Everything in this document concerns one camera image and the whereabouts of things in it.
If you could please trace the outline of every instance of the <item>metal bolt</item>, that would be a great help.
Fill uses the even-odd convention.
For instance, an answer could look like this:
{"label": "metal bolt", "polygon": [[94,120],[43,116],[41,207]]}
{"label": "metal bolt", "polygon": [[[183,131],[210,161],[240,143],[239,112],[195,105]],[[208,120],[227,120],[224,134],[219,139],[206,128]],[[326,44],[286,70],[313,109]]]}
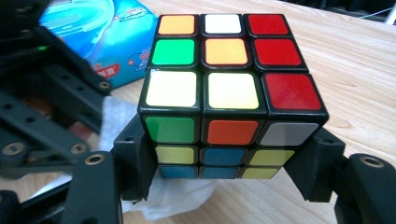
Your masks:
{"label": "metal bolt", "polygon": [[110,83],[108,83],[108,82],[99,82],[99,87],[101,89],[108,89],[108,88],[110,88]]}
{"label": "metal bolt", "polygon": [[70,148],[70,151],[75,155],[81,154],[86,150],[87,150],[87,146],[81,143],[75,144]]}
{"label": "metal bolt", "polygon": [[16,9],[16,12],[19,14],[28,14],[32,13],[36,9],[36,5],[33,3],[25,4],[22,7]]}
{"label": "metal bolt", "polygon": [[88,157],[87,159],[85,159],[85,164],[96,165],[96,164],[101,163],[104,160],[105,160],[105,156],[103,156],[101,154],[93,154],[90,157]]}
{"label": "metal bolt", "polygon": [[372,166],[374,168],[382,168],[384,167],[384,163],[374,157],[368,157],[368,156],[362,156],[361,161],[369,166]]}
{"label": "metal bolt", "polygon": [[3,147],[3,154],[6,156],[15,156],[25,149],[25,144],[22,142],[14,142]]}

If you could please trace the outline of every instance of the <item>blue package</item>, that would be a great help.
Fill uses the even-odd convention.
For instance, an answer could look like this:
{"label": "blue package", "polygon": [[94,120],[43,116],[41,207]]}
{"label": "blue package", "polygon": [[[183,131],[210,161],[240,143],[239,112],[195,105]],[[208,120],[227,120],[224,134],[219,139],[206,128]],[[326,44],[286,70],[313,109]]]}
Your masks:
{"label": "blue package", "polygon": [[134,0],[55,0],[40,19],[114,87],[146,74],[157,21]]}

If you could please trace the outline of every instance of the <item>orange sticker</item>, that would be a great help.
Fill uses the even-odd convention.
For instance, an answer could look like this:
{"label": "orange sticker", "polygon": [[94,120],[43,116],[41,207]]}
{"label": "orange sticker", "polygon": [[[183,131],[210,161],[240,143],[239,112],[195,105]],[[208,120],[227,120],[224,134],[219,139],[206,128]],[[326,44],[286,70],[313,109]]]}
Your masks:
{"label": "orange sticker", "polygon": [[245,42],[239,38],[207,39],[205,54],[208,64],[245,64],[248,62]]}
{"label": "orange sticker", "polygon": [[192,15],[163,16],[158,33],[160,35],[191,35],[194,29]]}

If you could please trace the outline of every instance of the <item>wooden table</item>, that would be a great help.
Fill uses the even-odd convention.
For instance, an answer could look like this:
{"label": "wooden table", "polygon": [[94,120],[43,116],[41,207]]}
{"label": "wooden table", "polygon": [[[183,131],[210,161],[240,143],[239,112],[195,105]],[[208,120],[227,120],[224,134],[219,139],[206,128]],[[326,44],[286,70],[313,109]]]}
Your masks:
{"label": "wooden table", "polygon": [[[346,142],[346,155],[367,153],[396,166],[396,27],[273,0],[141,0],[155,14],[283,13],[331,115],[325,128]],[[113,91],[137,104],[143,80]],[[57,174],[0,179],[28,199]],[[335,223],[330,203],[305,202],[282,169],[271,180],[220,180],[200,208],[124,223]]]}

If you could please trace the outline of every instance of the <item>white cloth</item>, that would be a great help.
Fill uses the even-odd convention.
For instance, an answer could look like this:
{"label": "white cloth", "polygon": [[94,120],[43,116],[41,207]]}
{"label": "white cloth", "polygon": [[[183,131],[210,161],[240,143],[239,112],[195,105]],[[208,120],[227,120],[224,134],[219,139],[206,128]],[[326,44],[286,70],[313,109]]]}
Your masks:
{"label": "white cloth", "polygon": [[[113,148],[113,140],[136,114],[136,105],[109,96],[105,98],[103,114],[99,150],[109,151]],[[70,175],[60,175],[35,196],[70,179]],[[148,200],[136,204],[122,201],[122,212],[141,211],[148,220],[188,212],[201,206],[212,195],[216,185],[216,180],[209,179],[164,179],[157,172]]]}

